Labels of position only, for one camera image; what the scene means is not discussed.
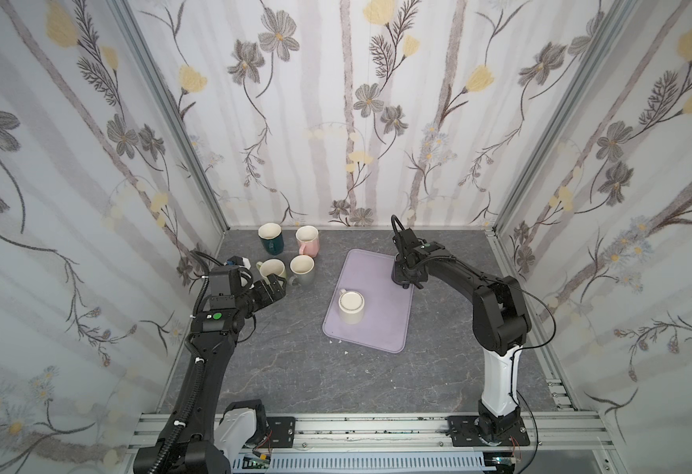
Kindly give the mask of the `light green mug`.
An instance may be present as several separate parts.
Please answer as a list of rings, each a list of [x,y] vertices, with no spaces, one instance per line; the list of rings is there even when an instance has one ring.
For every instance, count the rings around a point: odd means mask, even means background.
[[[268,282],[270,276],[288,280],[286,264],[279,259],[268,259],[256,263],[256,268],[265,282]]]

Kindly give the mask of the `grey mug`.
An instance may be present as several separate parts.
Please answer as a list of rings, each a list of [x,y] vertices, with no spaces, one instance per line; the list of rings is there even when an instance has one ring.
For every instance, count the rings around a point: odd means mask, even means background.
[[[294,257],[290,262],[290,269],[292,276],[289,278],[289,284],[293,286],[309,286],[315,280],[314,258],[308,255]]]

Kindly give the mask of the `dark teal mug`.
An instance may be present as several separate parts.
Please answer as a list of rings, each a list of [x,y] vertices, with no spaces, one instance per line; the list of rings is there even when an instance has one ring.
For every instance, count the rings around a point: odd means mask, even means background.
[[[265,252],[269,255],[280,255],[285,250],[282,227],[278,223],[269,222],[261,225],[258,228],[258,237]]]

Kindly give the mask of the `pink mug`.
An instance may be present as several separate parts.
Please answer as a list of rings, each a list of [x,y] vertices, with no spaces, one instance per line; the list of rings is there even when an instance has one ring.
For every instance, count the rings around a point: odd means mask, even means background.
[[[316,258],[320,251],[319,231],[311,225],[299,227],[296,231],[298,254]]]

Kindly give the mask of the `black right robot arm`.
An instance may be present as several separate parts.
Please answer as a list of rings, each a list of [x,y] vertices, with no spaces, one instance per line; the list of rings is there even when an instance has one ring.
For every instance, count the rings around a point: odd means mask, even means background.
[[[444,245],[418,237],[396,216],[391,227],[397,250],[391,272],[395,284],[420,290],[434,277],[473,306],[473,336],[484,349],[476,431],[482,442],[495,446],[519,432],[523,422],[517,397],[519,359],[533,324],[521,284],[512,276],[497,278],[472,267]]]

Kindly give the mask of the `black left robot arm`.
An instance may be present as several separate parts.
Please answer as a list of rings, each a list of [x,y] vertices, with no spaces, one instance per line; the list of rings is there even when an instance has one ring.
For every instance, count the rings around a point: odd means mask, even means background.
[[[282,300],[284,276],[253,280],[239,265],[221,265],[202,276],[202,287],[191,313],[185,350],[193,357],[180,393],[153,446],[140,448],[135,473],[229,473],[237,457],[235,446],[264,440],[266,415],[260,401],[235,405],[252,417],[248,429],[238,428],[233,443],[221,448],[215,439],[215,419],[221,385],[240,333],[255,313]]]

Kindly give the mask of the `cream white mug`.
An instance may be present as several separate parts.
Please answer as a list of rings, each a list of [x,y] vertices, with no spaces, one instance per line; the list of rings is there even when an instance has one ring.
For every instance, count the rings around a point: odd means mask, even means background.
[[[341,320],[348,325],[360,323],[365,314],[366,300],[363,294],[355,290],[340,290],[338,311]]]

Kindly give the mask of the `lavender plastic tray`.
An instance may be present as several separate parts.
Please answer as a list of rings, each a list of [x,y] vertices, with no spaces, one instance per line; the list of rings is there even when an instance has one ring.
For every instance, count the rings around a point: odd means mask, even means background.
[[[398,354],[403,351],[408,331],[413,290],[391,280],[394,258],[366,250],[348,252],[322,324],[323,333],[334,339]],[[363,294],[363,320],[345,324],[338,311],[340,290]]]

